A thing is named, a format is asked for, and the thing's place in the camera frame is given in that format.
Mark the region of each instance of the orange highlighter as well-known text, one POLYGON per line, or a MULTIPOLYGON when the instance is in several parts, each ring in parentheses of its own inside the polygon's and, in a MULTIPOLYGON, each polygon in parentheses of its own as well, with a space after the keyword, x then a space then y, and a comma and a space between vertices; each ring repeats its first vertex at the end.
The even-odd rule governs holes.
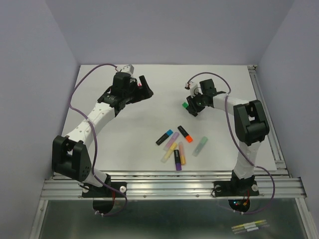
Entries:
POLYGON ((179 154, 180 154, 180 163, 181 165, 186 164, 185 154, 184 154, 184 145, 183 142, 178 143, 179 154))
POLYGON ((186 140, 190 143, 193 141, 193 139, 190 137, 190 135, 186 132, 186 130, 180 125, 177 127, 179 132, 186 138, 186 140))

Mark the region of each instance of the yellow highlighter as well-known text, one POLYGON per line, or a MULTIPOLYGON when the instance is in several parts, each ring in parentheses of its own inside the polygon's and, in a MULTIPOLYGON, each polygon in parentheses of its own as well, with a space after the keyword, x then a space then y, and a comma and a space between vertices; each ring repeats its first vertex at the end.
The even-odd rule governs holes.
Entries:
POLYGON ((177 143, 173 143, 171 147, 168 149, 167 153, 164 155, 164 157, 161 159, 161 162, 166 163, 166 161, 169 159, 171 153, 176 149, 177 143))

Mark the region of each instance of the screw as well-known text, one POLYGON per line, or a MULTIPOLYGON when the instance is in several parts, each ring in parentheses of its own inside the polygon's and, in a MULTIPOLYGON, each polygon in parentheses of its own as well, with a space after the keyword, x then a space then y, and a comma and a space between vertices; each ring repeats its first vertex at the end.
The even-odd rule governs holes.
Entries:
POLYGON ((126 187, 121 186, 121 187, 120 187, 120 192, 121 192, 121 193, 125 193, 125 192, 126 192, 126 187))
POLYGON ((254 191, 254 192, 257 192, 258 191, 258 186, 256 184, 253 184, 253 186, 251 186, 251 189, 254 191))

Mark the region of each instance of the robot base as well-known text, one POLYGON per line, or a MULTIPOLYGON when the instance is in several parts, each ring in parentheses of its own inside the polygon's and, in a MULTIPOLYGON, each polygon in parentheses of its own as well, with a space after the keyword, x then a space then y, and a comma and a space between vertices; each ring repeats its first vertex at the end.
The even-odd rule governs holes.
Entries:
MULTIPOLYGON (((108 175, 108 177, 105 180, 105 183, 111 186, 114 189, 117 189, 120 191, 120 188, 123 186, 127 188, 126 182, 112 182, 111 183, 111 177, 108 175)), ((89 188, 88 192, 84 193, 82 192, 83 198, 112 198, 112 190, 106 188, 106 187, 95 187, 91 184, 84 183, 85 188, 89 188)), ((115 198, 123 198, 123 195, 119 193, 115 193, 115 198)), ((92 203, 93 209, 95 211, 98 211, 99 213, 107 214, 113 209, 114 203, 112 200, 105 201, 105 200, 94 200, 92 203)))

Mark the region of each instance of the glass panel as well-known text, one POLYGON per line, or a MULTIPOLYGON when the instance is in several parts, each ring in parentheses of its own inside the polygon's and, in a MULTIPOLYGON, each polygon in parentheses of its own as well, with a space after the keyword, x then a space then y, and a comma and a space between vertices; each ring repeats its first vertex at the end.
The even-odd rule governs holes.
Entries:
MULTIPOLYGON (((268 200, 254 199, 250 211, 268 200)), ((50 201, 42 239, 302 239, 307 238, 294 199, 275 199, 257 214, 240 215, 221 208, 227 200, 129 202, 118 216, 94 214, 92 201, 50 201), (267 220, 269 227, 234 234, 231 227, 267 220)))

